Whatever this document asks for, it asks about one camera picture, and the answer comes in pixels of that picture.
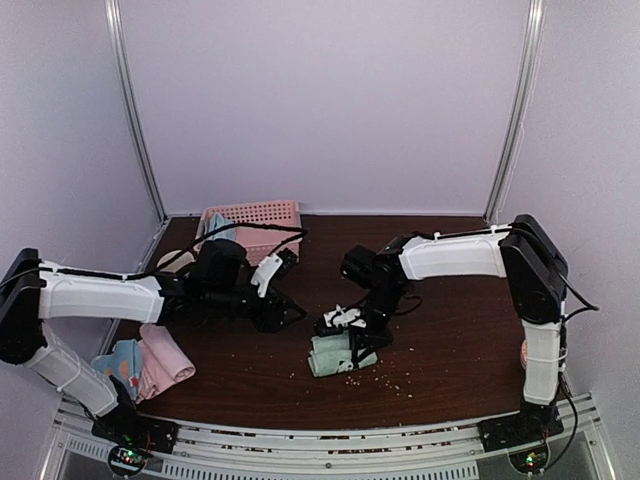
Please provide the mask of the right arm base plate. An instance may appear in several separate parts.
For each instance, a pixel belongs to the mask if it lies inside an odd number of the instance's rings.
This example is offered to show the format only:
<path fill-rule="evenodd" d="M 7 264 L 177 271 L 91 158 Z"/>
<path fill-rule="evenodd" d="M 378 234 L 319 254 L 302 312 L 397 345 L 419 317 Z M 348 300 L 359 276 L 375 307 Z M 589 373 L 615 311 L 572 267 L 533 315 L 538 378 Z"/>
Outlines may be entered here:
<path fill-rule="evenodd" d="M 564 425 L 557 413 L 526 413 L 524 410 L 483 420 L 477 424 L 477 428 L 485 452 L 541 442 L 564 432 Z"/>

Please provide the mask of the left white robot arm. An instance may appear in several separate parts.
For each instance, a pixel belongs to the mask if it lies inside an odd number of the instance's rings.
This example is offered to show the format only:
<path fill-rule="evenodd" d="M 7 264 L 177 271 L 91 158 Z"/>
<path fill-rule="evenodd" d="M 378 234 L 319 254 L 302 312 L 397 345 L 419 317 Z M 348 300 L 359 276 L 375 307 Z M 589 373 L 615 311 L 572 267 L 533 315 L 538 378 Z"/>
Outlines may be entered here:
<path fill-rule="evenodd" d="M 124 381 L 79 359 L 46 320 L 107 318 L 165 326 L 202 310 L 277 333 L 306 316 L 271 284 L 296 262 L 296 255 L 283 249 L 251 266 L 240 244 L 218 239 L 198 252 L 176 252 L 152 271 L 118 274 L 45 262 L 37 250 L 25 248 L 1 281 L 1 360 L 37 372 L 74 397 L 95 424 L 133 444 L 143 436 L 144 424 Z"/>

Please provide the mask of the green towel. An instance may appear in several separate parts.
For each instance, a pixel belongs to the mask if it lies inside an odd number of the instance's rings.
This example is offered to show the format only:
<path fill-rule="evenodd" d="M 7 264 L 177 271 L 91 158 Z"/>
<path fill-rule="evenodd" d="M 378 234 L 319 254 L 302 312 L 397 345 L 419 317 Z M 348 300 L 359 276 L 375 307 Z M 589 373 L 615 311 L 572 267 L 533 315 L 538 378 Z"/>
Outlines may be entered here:
<path fill-rule="evenodd" d="M 347 334 L 327 337 L 313 336 L 307 362 L 315 378 L 347 373 L 351 363 L 350 340 Z"/>

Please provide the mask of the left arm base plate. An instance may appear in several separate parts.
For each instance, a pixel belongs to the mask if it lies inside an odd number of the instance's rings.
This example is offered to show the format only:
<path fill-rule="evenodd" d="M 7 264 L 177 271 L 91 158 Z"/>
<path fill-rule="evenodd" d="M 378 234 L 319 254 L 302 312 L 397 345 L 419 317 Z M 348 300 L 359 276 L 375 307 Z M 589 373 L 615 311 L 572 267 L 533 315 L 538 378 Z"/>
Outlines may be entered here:
<path fill-rule="evenodd" d="M 107 427 L 98 420 L 93 423 L 91 433 L 138 453 L 171 454 L 174 451 L 179 426 L 172 421 L 142 416 L 137 419 L 136 427 L 127 432 L 117 433 L 114 428 Z"/>

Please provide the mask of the light blue towel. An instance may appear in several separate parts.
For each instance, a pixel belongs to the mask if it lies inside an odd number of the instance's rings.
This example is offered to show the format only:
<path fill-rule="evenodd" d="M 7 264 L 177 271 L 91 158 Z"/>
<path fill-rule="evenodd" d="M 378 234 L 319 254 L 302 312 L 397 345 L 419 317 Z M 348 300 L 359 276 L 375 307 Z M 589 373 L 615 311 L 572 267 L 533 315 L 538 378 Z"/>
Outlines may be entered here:
<path fill-rule="evenodd" d="M 203 236 L 206 241 L 236 240 L 234 222 L 223 214 L 215 212 L 209 219 L 203 221 Z"/>

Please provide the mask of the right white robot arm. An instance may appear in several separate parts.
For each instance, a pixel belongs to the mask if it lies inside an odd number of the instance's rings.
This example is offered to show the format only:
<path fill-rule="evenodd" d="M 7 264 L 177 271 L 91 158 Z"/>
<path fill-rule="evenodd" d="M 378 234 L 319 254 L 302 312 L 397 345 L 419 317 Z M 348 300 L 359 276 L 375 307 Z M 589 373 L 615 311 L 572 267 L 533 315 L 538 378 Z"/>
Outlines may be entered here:
<path fill-rule="evenodd" d="M 401 235 L 379 251 L 358 245 L 345 254 L 341 270 L 367 293 L 326 315 L 324 324 L 349 333 L 355 364 L 390 344 L 388 323 L 414 283 L 449 276 L 507 280 L 527 346 L 521 410 L 512 430 L 530 442 L 550 426 L 567 353 L 568 265 L 533 216 L 472 232 Z"/>

